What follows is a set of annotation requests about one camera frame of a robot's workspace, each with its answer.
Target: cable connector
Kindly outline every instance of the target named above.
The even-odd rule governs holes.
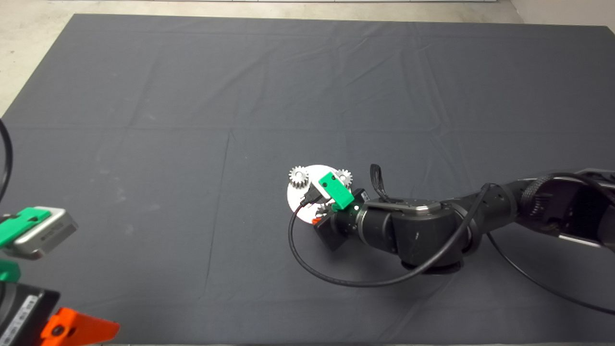
[[[315,204],[321,202],[324,197],[318,191],[318,189],[314,186],[314,184],[310,184],[308,191],[305,195],[303,195],[303,199],[301,200],[301,207],[305,207],[308,204]]]

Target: green 3d printed part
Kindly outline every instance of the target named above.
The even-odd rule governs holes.
[[[329,196],[335,200],[335,203],[332,205],[333,211],[343,210],[354,200],[352,193],[348,191],[344,184],[340,182],[332,172],[320,178],[318,183],[325,189]]]
[[[0,260],[0,281],[16,283],[22,273],[19,265],[9,260]]]
[[[47,210],[28,207],[18,212],[17,217],[6,219],[0,223],[0,247],[6,246],[49,216],[51,212]]]

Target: black cable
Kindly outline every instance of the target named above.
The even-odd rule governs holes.
[[[607,313],[609,315],[614,315],[615,316],[615,310],[609,309],[609,308],[605,308],[605,307],[599,307],[597,305],[594,304],[590,304],[587,302],[584,302],[583,300],[579,300],[577,298],[571,297],[565,293],[562,293],[560,291],[555,290],[554,288],[551,288],[549,286],[547,286],[546,284],[534,279],[530,274],[527,274],[523,269],[521,269],[518,265],[515,264],[515,262],[513,262],[508,256],[506,256],[506,254],[502,251],[502,249],[500,249],[500,247],[498,246],[498,244],[496,243],[496,240],[493,239],[493,236],[491,235],[491,233],[487,233],[487,238],[489,238],[489,241],[491,241],[493,247],[495,247],[496,251],[502,256],[502,258],[504,258],[504,260],[506,262],[508,262],[508,264],[510,264],[516,271],[518,271],[519,273],[521,273],[521,275],[525,276],[528,280],[530,280],[531,282],[537,284],[538,286],[540,286],[541,288],[545,289],[547,292],[555,294],[556,296],[566,299],[567,301],[571,302],[571,303],[575,303],[578,304],[582,307],[586,307],[598,312],[603,312],[603,313]]]
[[[0,137],[4,144],[4,172],[0,178],[0,201],[6,193],[6,189],[9,186],[10,174],[13,171],[13,144],[10,141],[9,130],[4,125],[4,122],[0,118]]]
[[[524,212],[528,212],[528,206],[531,204],[534,195],[536,194],[536,192],[538,192],[538,190],[540,189],[540,186],[542,186],[542,184],[552,180],[552,179],[556,179],[556,178],[572,178],[572,179],[576,179],[584,184],[586,184],[587,186],[593,188],[594,190],[596,190],[597,192],[599,192],[601,195],[603,195],[608,201],[609,203],[615,207],[615,196],[610,193],[607,189],[605,189],[604,187],[602,187],[599,183],[597,183],[595,180],[584,177],[582,175],[579,174],[575,174],[575,173],[552,173],[552,174],[547,174],[543,177],[540,177],[538,179],[536,179],[532,184],[530,184],[526,190],[523,193],[523,196],[521,198],[521,205],[522,205],[522,209],[524,209]],[[547,286],[546,284],[538,281],[537,279],[533,278],[530,274],[527,274],[523,269],[521,269],[517,264],[515,264],[515,262],[513,262],[505,253],[504,251],[502,251],[502,249],[498,246],[496,240],[493,238],[493,236],[491,235],[491,233],[487,233],[487,238],[489,238],[489,241],[491,241],[491,244],[493,245],[493,247],[495,248],[495,250],[502,256],[502,258],[504,258],[504,260],[506,262],[508,262],[508,264],[510,264],[516,271],[518,271],[521,275],[525,276],[528,280],[530,280],[531,282],[537,284],[538,286],[540,286],[541,288],[543,288],[544,290],[546,290],[549,293],[555,294],[556,296],[565,299],[571,303],[580,305],[582,307],[585,308],[589,308],[598,312],[602,312],[602,313],[606,313],[609,315],[613,315],[615,316],[615,310],[609,309],[609,308],[605,308],[605,307],[600,307],[594,304],[590,304],[588,302],[584,302],[583,300],[579,300],[577,298],[571,297],[565,293],[562,293],[552,287]]]
[[[297,260],[297,262],[305,270],[307,270],[310,274],[316,276],[318,279],[324,280],[324,281],[326,281],[328,283],[332,283],[332,284],[336,284],[336,285],[340,285],[340,286],[354,287],[354,288],[382,287],[382,286],[389,286],[389,285],[392,285],[392,284],[401,283],[402,281],[406,281],[406,280],[408,280],[410,278],[413,278],[413,277],[415,277],[417,275],[420,275],[422,272],[424,272],[427,269],[429,269],[433,264],[438,262],[438,260],[440,260],[440,258],[442,258],[442,256],[444,254],[446,254],[451,249],[451,247],[455,244],[455,242],[457,242],[457,240],[459,239],[459,237],[462,234],[465,234],[465,232],[467,231],[467,227],[470,224],[470,221],[474,218],[474,214],[476,214],[476,211],[478,210],[478,207],[480,206],[481,202],[483,201],[483,198],[485,197],[485,194],[489,190],[490,186],[491,186],[491,184],[489,184],[489,183],[483,185],[483,187],[480,190],[480,193],[478,194],[478,196],[474,200],[474,203],[472,203],[472,206],[470,207],[470,210],[468,210],[466,216],[463,218],[463,221],[461,222],[461,224],[459,225],[457,230],[455,230],[455,232],[453,232],[453,234],[450,236],[450,238],[448,238],[448,240],[444,243],[444,245],[442,245],[442,247],[434,255],[432,255],[429,259],[427,259],[425,262],[423,262],[418,267],[410,270],[408,273],[403,274],[402,276],[398,276],[398,277],[393,278],[393,279],[381,280],[381,281],[349,281],[349,280],[342,280],[342,279],[337,279],[337,278],[333,278],[331,276],[325,275],[325,274],[317,271],[316,269],[310,267],[301,258],[301,256],[297,252],[297,249],[295,247],[295,241],[293,239],[293,227],[295,226],[295,220],[297,219],[297,214],[299,213],[301,208],[305,207],[305,205],[307,205],[308,203],[301,203],[301,205],[299,205],[299,207],[297,207],[297,209],[295,210],[293,215],[290,217],[290,223],[288,224],[288,244],[290,245],[290,250],[292,251],[293,256],[295,256],[295,259]]]

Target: orange clamp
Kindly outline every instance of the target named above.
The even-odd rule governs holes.
[[[41,332],[41,346],[83,346],[109,341],[119,324],[91,317],[73,309],[60,308]]]

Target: gray tablecloth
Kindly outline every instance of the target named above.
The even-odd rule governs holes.
[[[23,281],[121,323],[118,342],[615,341],[615,318],[550,296],[489,244],[450,276],[351,289],[287,246],[288,170],[327,164],[442,199],[534,172],[615,169],[604,27],[75,15],[6,114],[4,212],[64,207],[77,233]],[[297,243],[330,275],[394,257]],[[615,307],[612,253],[495,236],[567,293]]]

